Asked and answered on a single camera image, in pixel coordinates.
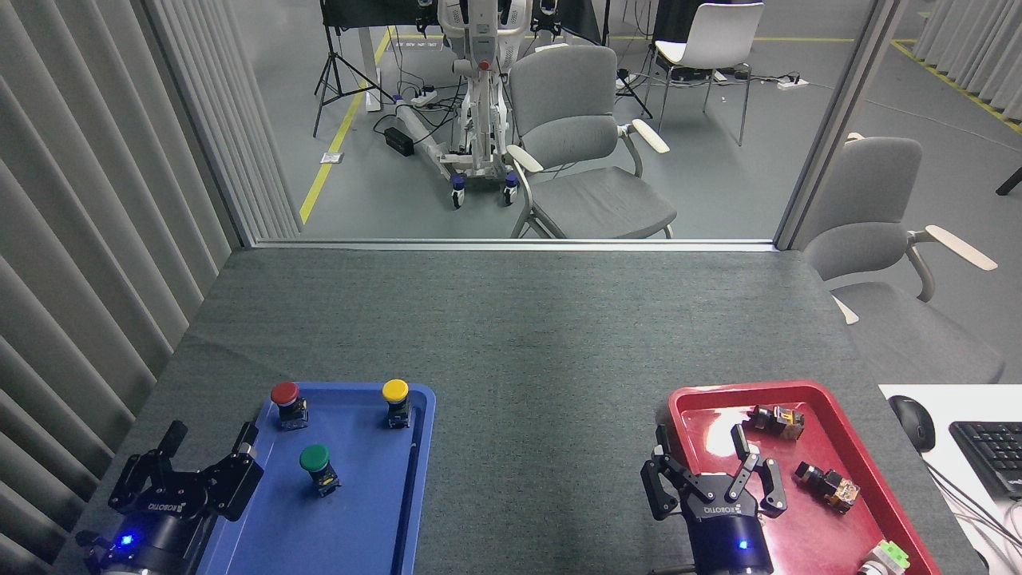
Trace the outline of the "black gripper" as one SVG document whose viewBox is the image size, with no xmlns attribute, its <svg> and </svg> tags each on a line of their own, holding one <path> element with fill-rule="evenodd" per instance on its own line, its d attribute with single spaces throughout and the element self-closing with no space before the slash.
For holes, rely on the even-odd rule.
<svg viewBox="0 0 1022 575">
<path fill-rule="evenodd" d="M 237 521 L 244 513 L 265 473 L 253 456 L 253 422 L 241 426 L 230 454 L 204 474 L 172 469 L 187 433 L 174 421 L 157 448 L 125 463 L 107 500 L 124 519 L 113 541 L 96 553 L 96 572 L 193 574 L 215 524 L 212 514 Z"/>
<path fill-rule="evenodd" d="M 695 571 L 698 574 L 771 574 L 771 563 L 755 496 L 746 488 L 749 477 L 756 473 L 763 485 L 763 512 L 786 512 L 787 496 L 782 488 L 777 459 L 764 458 L 759 448 L 746 440 L 741 423 L 731 427 L 736 456 L 741 461 L 734 479 L 729 474 L 697 474 L 680 465 L 671 454 L 667 427 L 657 426 L 656 444 L 641 469 L 641 478 L 654 520 L 667 519 L 679 505 L 668 494 L 661 479 L 667 479 L 676 490 L 686 489 L 685 521 Z M 704 500 L 695 491 L 695 482 L 712 500 Z"/>
</svg>

